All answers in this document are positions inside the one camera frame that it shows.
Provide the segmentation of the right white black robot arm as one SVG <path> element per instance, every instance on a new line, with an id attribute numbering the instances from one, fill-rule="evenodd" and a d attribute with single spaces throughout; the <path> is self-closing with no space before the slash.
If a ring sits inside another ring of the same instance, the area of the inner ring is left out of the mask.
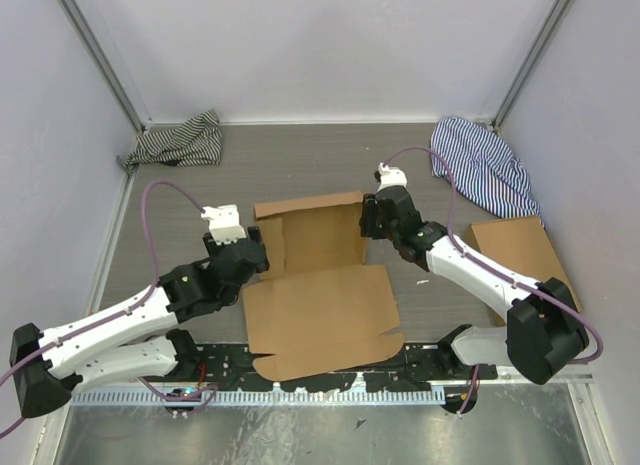
<path id="1" fill-rule="evenodd" d="M 462 379 L 478 365 L 512 366 L 543 385 L 588 348 L 586 326 L 564 282 L 541 282 L 478 253 L 445 226 L 423 220 L 405 187 L 365 195 L 360 231 L 389 240 L 403 260 L 458 285 L 502 318 L 498 327 L 461 325 L 438 342 L 447 377 Z"/>

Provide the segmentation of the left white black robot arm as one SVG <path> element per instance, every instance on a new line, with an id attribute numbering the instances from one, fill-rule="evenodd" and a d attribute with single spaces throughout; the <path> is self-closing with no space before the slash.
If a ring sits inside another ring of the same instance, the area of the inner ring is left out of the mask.
<path id="1" fill-rule="evenodd" d="M 138 377 L 194 379 L 201 358 L 180 324 L 235 304 L 241 288 L 268 270 L 260 229 L 243 238 L 203 242 L 208 256 L 179 265 L 133 297 L 76 322 L 12 336 L 9 363 L 20 415 L 31 419 L 94 387 Z"/>

